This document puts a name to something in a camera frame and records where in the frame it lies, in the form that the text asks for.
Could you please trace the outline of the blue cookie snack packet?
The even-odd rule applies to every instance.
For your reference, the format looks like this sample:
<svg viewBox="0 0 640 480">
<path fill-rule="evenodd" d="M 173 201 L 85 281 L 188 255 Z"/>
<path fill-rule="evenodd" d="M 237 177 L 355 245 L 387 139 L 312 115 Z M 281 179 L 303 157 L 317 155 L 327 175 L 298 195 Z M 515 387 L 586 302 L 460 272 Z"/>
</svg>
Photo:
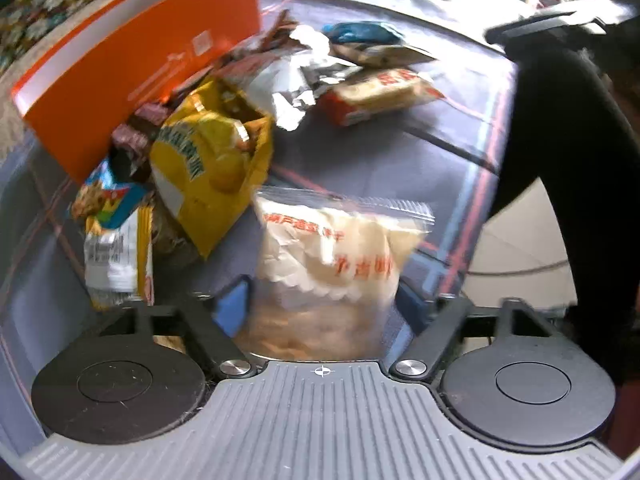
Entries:
<svg viewBox="0 0 640 480">
<path fill-rule="evenodd" d="M 147 192 L 139 183 L 117 180 L 106 158 L 81 185 L 70 205 L 70 215 L 76 221 L 93 217 L 104 229 L 119 229 Z"/>
</svg>

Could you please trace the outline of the dark brown snack packet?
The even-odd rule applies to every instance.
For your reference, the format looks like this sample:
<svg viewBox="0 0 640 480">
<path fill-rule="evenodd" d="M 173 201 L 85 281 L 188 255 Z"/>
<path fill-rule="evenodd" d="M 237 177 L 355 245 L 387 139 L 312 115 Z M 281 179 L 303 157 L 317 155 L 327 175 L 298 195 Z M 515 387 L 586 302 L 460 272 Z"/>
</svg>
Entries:
<svg viewBox="0 0 640 480">
<path fill-rule="evenodd" d="M 145 103 L 112 131 L 107 159 L 117 181 L 149 181 L 152 144 L 170 113 L 162 104 Z"/>
</svg>

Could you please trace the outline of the red white snack packet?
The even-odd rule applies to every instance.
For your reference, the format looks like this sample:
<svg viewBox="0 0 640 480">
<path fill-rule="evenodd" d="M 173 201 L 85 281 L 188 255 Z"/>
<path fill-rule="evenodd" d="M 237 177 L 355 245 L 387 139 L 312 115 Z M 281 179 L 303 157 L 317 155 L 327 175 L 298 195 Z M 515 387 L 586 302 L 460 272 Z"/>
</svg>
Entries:
<svg viewBox="0 0 640 480">
<path fill-rule="evenodd" d="M 318 99 L 334 125 L 349 127 L 373 116 L 442 100 L 427 78 L 408 68 L 384 68 L 337 84 Z"/>
</svg>

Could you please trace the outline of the clear rice cracker bag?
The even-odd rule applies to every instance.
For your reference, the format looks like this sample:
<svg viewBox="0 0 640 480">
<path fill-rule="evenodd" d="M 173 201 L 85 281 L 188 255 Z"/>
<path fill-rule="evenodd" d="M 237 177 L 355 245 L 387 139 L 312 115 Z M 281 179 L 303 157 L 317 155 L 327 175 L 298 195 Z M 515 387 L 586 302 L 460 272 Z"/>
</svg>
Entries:
<svg viewBox="0 0 640 480">
<path fill-rule="evenodd" d="M 377 358 L 400 274 L 433 229 L 430 206 L 262 186 L 253 301 L 235 340 L 283 361 Z"/>
</svg>

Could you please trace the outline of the yellow snack bag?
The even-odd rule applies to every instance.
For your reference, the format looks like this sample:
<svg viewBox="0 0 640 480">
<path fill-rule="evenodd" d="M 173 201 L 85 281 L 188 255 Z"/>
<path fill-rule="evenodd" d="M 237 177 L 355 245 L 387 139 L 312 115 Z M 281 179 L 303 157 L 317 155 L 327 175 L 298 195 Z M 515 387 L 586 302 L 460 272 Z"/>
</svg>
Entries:
<svg viewBox="0 0 640 480">
<path fill-rule="evenodd" d="M 150 151 L 156 192 L 207 258 L 266 182 L 273 119 L 245 94 L 207 76 L 164 121 Z"/>
</svg>

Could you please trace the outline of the silver foil snack bag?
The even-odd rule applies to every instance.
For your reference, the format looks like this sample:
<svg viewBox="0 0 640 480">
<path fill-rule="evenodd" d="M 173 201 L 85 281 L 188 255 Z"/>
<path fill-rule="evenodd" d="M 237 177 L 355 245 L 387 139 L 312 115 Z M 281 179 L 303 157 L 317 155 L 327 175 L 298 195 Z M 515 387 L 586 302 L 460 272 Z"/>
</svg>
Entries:
<svg viewBox="0 0 640 480">
<path fill-rule="evenodd" d="M 330 42 L 309 25 L 296 25 L 288 46 L 252 52 L 234 70 L 238 85 L 276 126 L 294 131 L 308 110 L 332 87 L 358 74 L 361 67 L 331 54 Z"/>
</svg>

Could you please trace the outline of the blue white snack packet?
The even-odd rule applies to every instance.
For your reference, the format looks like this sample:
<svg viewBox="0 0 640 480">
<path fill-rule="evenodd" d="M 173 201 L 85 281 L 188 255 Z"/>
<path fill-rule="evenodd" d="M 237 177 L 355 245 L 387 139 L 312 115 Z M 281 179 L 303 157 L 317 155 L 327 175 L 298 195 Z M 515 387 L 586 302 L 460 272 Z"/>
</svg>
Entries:
<svg viewBox="0 0 640 480">
<path fill-rule="evenodd" d="M 338 58 L 370 68 L 397 68 L 435 61 L 427 50 L 408 44 L 405 36 L 384 22 L 341 22 L 323 26 L 322 34 Z"/>
</svg>

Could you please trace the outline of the orange cardboard box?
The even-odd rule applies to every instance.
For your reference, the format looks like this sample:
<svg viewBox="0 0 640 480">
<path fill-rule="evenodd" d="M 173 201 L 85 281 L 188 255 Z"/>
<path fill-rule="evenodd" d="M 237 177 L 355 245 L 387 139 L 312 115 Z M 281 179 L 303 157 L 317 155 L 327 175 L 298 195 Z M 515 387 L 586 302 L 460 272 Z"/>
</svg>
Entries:
<svg viewBox="0 0 640 480">
<path fill-rule="evenodd" d="M 168 96 L 259 27 L 257 0 L 112 0 L 35 62 L 12 99 L 43 147 L 82 182 L 139 105 Z"/>
</svg>

